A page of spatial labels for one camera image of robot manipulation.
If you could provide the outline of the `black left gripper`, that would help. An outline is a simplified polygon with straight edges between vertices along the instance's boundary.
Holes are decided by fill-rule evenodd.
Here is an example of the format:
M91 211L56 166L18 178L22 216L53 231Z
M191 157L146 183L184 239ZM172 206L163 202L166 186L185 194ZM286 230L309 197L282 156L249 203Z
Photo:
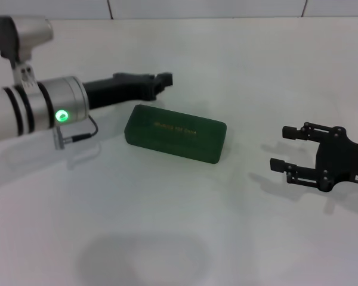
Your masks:
M154 101L157 96L173 85L172 73L152 74L116 73L112 77L83 83L89 108L97 109L126 101Z

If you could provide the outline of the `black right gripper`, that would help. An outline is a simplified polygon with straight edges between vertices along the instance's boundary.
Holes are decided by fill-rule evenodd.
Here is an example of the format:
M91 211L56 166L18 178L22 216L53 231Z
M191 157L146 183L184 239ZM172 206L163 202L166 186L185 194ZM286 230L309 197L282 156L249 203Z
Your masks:
M284 126L282 136L319 143L316 169L270 159L271 170L285 173L288 184L318 188L323 192L331 191L340 182L358 184L358 143L348 138L344 127L330 128L305 122L300 129Z

